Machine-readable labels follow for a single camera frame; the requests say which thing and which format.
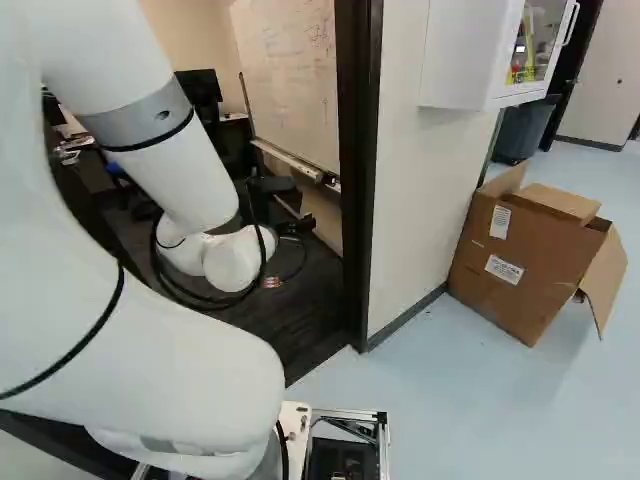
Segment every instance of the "white label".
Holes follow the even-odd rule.
[[[489,255],[489,260],[487,260],[487,265],[484,269],[511,285],[517,285],[524,273],[524,268],[516,267],[495,255]]]
[[[511,210],[501,205],[493,207],[493,218],[491,219],[489,235],[506,240],[507,232],[509,231],[509,220],[511,220]]]

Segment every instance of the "doorway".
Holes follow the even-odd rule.
[[[569,105],[573,89],[578,83],[580,68],[589,48],[589,42],[600,15],[603,0],[582,0],[580,12],[569,44],[562,49],[555,72],[551,78],[548,95],[558,94],[561,98],[547,123],[540,140],[540,149],[548,152],[555,139],[564,112]]]

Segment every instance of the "cabinet handle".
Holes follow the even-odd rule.
[[[562,42],[563,47],[566,47],[567,45],[569,45],[569,42],[571,41],[571,37],[573,36],[573,29],[576,28],[576,21],[578,20],[579,14],[580,14],[580,4],[578,2],[574,2],[571,25],[569,25],[567,36],[564,38],[564,42]]]

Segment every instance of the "black trash can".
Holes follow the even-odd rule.
[[[507,108],[493,150],[493,160],[517,165],[533,156],[560,98],[562,95],[548,95],[542,100]]]

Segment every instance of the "computer monitor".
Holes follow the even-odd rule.
[[[218,102],[222,102],[222,92],[218,76],[213,68],[206,70],[184,70],[175,72],[178,83],[195,107],[203,123],[219,120]]]

